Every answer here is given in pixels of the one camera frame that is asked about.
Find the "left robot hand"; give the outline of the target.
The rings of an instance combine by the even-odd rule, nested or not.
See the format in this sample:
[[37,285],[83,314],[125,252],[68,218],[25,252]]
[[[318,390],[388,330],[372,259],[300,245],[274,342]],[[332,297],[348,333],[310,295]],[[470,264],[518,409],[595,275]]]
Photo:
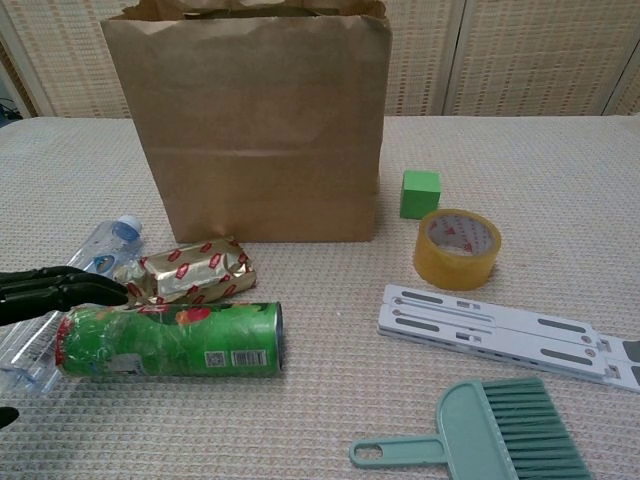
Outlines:
[[120,306],[128,290],[104,276],[71,266],[1,273],[1,325],[7,326],[52,311],[67,312],[82,304]]

